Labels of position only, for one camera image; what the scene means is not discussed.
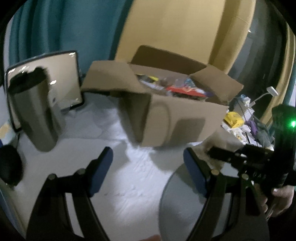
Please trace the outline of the person's right hand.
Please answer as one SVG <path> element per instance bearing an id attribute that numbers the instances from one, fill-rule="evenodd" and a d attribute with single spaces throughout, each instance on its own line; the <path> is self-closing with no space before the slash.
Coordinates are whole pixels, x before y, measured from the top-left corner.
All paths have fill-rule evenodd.
<path id="1" fill-rule="evenodd" d="M 274 197 L 272 204 L 267 205 L 268 198 L 260 194 L 260 204 L 263 208 L 266 218 L 275 217 L 284 213 L 292 204 L 295 188 L 287 185 L 274 189 L 271 194 Z"/>

